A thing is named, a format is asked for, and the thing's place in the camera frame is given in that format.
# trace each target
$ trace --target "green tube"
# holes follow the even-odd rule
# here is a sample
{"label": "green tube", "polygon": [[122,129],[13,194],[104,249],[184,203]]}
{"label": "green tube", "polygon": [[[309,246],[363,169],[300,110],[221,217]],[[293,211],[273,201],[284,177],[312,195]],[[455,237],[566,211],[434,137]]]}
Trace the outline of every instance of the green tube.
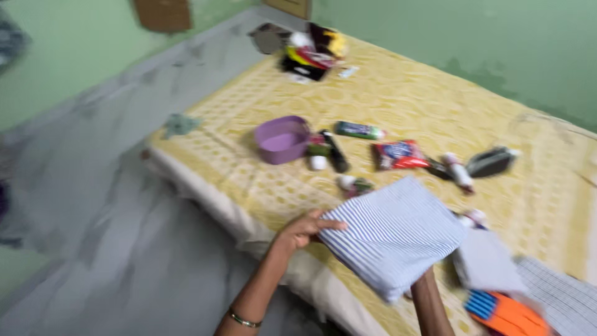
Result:
{"label": "green tube", "polygon": [[340,135],[354,136],[370,140],[380,140],[386,135],[386,131],[375,126],[348,123],[338,121],[335,126],[336,133]]}

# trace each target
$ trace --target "gray floor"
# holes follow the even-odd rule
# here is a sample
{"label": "gray floor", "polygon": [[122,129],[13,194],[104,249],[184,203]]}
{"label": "gray floor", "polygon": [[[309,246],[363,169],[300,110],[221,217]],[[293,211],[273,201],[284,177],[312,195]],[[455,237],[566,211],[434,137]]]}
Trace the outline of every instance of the gray floor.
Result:
{"label": "gray floor", "polygon": [[[0,320],[0,335],[208,335],[256,262],[200,207],[141,164],[143,138],[262,59],[247,32],[262,10],[204,34],[115,93],[79,99],[14,155],[5,234],[64,265]],[[315,312],[285,289],[262,335],[317,335]]]}

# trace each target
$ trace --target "green wall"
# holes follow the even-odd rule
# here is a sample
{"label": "green wall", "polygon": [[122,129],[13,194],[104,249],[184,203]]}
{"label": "green wall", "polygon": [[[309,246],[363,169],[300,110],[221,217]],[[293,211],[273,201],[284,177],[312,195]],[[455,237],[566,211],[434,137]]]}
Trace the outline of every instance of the green wall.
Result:
{"label": "green wall", "polygon": [[597,132],[597,1],[313,0],[312,20]]}
{"label": "green wall", "polygon": [[0,74],[0,131],[110,78],[257,0],[190,0],[194,28],[168,36],[144,30],[128,0],[8,0],[2,7],[32,38]]}

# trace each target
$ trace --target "blue striped fabric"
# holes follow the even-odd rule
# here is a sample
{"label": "blue striped fabric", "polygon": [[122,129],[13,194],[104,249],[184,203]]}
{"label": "blue striped fabric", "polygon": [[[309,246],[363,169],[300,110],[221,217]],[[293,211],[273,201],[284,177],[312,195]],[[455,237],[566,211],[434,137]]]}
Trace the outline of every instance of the blue striped fabric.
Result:
{"label": "blue striped fabric", "polygon": [[323,230],[319,238],[389,303],[466,235],[458,219],[412,176],[352,198],[322,218],[348,223],[347,230]]}

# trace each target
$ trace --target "striped cloth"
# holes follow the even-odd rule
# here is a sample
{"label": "striped cloth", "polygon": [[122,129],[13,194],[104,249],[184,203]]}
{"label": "striped cloth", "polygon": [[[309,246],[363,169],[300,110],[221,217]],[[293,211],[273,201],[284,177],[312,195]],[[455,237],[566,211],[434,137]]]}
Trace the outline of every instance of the striped cloth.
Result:
{"label": "striped cloth", "polygon": [[534,258],[515,260],[528,297],[540,303],[544,318],[562,336],[597,335],[597,288],[545,267]]}
{"label": "striped cloth", "polygon": [[463,241],[466,230],[412,176],[324,214],[349,224],[319,238],[377,295],[392,303]]}

